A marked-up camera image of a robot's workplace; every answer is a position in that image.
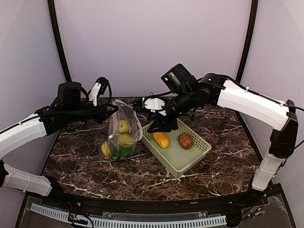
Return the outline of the green lime toy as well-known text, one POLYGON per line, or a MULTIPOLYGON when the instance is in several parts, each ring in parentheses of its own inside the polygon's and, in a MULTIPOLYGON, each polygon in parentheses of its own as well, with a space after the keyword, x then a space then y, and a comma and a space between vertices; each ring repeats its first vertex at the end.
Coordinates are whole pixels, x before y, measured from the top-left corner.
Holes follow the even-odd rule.
POLYGON ((118 142, 122 147, 132 147, 134 144, 134 137, 129 132, 120 133, 118 136, 118 142))

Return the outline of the light green plastic basket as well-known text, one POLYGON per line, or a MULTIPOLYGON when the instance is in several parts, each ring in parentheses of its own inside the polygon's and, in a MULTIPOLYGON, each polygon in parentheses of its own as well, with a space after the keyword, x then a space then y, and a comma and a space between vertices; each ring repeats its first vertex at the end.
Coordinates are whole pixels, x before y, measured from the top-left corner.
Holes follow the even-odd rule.
POLYGON ((166 133, 169 139, 168 148, 161 148, 154 140, 153 135, 148 133, 150 124, 143 127, 142 137, 143 144, 175 178, 180 177, 201 161, 212 148, 206 140, 183 121, 178 119, 177 124, 177 130, 166 133), (186 133, 192 138, 192 147, 188 150, 183 149, 178 142, 178 136, 181 133, 186 133))

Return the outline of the clear dotted zip top bag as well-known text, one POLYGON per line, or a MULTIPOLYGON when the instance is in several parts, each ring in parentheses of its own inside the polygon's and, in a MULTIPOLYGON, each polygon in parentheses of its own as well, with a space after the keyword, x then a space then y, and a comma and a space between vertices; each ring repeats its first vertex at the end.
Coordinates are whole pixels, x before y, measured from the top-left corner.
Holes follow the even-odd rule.
POLYGON ((99 152, 111 161, 120 161, 133 155, 136 144, 143 137, 143 127, 130 105, 119 99, 113 104, 118 111, 110 116, 108 138, 99 152))

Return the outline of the beige walnut toy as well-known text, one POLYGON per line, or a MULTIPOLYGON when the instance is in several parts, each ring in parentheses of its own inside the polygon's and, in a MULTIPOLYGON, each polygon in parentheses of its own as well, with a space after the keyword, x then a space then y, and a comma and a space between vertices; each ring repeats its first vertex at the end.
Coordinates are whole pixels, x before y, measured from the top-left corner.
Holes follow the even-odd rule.
POLYGON ((119 133, 129 132, 130 126, 126 120, 120 120, 119 122, 119 133))

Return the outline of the green bok choy toy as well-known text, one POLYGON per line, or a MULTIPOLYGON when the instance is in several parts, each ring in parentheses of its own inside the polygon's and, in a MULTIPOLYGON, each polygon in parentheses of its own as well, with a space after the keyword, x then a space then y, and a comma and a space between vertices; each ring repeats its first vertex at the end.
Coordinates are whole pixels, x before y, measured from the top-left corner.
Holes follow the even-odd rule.
POLYGON ((109 144, 110 159, 113 161, 119 161, 127 158, 133 154, 132 147, 122 147, 120 145, 109 144))

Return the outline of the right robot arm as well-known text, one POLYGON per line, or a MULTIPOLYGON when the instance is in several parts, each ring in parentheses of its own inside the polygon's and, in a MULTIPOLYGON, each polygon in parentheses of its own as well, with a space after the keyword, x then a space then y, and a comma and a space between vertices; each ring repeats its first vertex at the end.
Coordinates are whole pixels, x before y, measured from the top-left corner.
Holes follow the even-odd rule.
POLYGON ((296 148, 298 120, 294 102, 270 98, 226 75, 208 73, 196 79, 182 64, 174 66, 161 79, 176 96, 169 101, 160 95, 143 98, 143 108, 156 114, 149 128, 151 133, 175 130, 179 116, 205 104, 249 115, 272 127, 269 149, 251 181, 251 189, 242 196, 245 205, 253 206, 261 198, 260 191, 267 188, 296 148))

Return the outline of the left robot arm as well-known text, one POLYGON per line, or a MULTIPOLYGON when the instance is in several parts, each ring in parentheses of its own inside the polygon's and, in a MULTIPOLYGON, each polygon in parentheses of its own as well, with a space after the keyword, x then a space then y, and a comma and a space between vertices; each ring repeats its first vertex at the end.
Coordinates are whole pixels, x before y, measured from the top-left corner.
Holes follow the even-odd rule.
MULTIPOLYGON (((0 157, 4 158, 33 140, 50 136, 70 123, 87 120, 103 123, 118 110, 110 103, 110 98, 106 103, 98 102, 99 96, 106 90, 111 91, 111 86, 105 77, 98 78, 89 92, 79 82, 61 83, 51 105, 36 110, 26 119, 0 132, 0 157)), ((67 203, 67 196, 54 178, 18 170, 4 161, 0 162, 0 185, 48 196, 57 207, 67 203)))

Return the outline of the brown potato toy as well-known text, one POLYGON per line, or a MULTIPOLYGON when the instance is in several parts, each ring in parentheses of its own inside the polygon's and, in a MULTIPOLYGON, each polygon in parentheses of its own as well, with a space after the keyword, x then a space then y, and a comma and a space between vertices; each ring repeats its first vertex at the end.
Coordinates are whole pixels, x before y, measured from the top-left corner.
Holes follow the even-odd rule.
POLYGON ((191 136, 187 133, 181 133, 178 136, 178 142, 184 150, 189 150, 192 148, 193 141, 191 136))

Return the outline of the yellow lemon toy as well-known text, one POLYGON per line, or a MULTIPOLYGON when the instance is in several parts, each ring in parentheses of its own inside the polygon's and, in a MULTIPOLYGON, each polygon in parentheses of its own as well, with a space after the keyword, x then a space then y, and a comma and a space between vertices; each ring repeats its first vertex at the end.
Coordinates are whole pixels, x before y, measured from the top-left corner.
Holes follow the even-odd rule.
POLYGON ((105 157, 110 157, 111 150, 108 142, 104 142, 101 146, 101 152, 105 157))

